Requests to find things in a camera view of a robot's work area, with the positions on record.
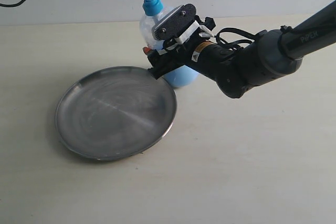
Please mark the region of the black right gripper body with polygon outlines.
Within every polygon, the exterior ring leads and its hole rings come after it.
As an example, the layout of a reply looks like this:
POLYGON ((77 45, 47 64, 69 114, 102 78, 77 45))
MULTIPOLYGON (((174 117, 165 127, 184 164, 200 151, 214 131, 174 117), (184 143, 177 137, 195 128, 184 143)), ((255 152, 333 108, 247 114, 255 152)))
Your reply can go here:
POLYGON ((151 49, 152 51, 146 54, 152 66, 148 69, 149 73, 155 79, 158 79, 181 66, 187 66, 207 77, 205 67, 201 63, 192 60, 192 54, 196 47, 206 41, 207 39, 204 38, 190 39, 185 45, 176 46, 164 54, 159 54, 158 50, 151 49))

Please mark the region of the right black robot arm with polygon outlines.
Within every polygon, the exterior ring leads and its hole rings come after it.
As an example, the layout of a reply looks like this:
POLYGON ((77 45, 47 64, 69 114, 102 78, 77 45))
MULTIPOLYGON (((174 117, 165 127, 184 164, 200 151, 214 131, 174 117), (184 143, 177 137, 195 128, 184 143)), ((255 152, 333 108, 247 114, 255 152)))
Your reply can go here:
POLYGON ((335 3, 296 27, 262 30, 256 34, 238 28, 223 33, 241 36, 227 42, 214 34, 212 18, 200 19, 192 4, 179 7, 153 29, 162 49, 145 47, 155 78, 187 66, 215 81, 228 97, 238 99, 248 90, 296 72, 304 56, 335 43, 335 3))

